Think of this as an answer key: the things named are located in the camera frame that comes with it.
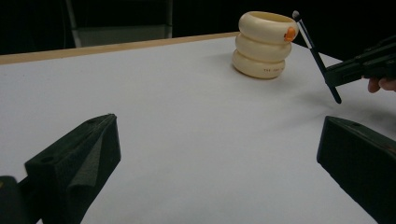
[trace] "human hand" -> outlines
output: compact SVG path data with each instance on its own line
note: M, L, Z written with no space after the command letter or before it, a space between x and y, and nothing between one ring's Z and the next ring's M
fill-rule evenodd
M396 79L389 77L370 77L367 89L371 93L375 93L380 89L385 91L396 91Z

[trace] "wooden table edge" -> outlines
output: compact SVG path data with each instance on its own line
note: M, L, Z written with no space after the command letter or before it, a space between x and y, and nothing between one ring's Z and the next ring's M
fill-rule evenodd
M236 36L237 34L239 34L239 32L230 32L230 33L213 34L213 35L194 35L194 36L186 36L186 37L156 39L156 40L85 47L85 48L77 48L77 49L57 49L57 50L48 50L48 51L0 55L0 64L26 63L26 62L34 62L34 61L42 61L42 60L50 60L50 59L60 59L66 57L75 57L80 55L89 55L95 53L105 53L105 52L112 52L118 50L151 48L151 47L158 47L164 45L188 43L188 42L200 41L200 40L231 37L231 36Z

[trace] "dark background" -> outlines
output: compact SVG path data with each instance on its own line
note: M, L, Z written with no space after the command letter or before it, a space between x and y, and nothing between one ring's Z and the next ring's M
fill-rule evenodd
M393 8L385 1L346 7L328 2L174 0L173 37L238 31L248 11L291 17L298 10L318 50L350 59L396 35ZM165 1L72 0L78 27L153 25L166 22ZM305 46L301 35L294 43ZM0 1L0 54L74 48L64 0Z

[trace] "cream ring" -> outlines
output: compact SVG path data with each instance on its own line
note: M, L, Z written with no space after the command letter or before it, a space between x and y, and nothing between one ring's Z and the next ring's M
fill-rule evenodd
M242 34L235 39L236 49L248 58L263 62L279 62L289 56L291 43L264 44L253 41Z
M294 40L297 22L270 12L250 11L239 19L239 31L250 39L270 44L285 44Z
M274 78L279 76L285 68L285 60L278 63L265 63L249 59L238 52L233 52L233 66L239 72L258 78Z

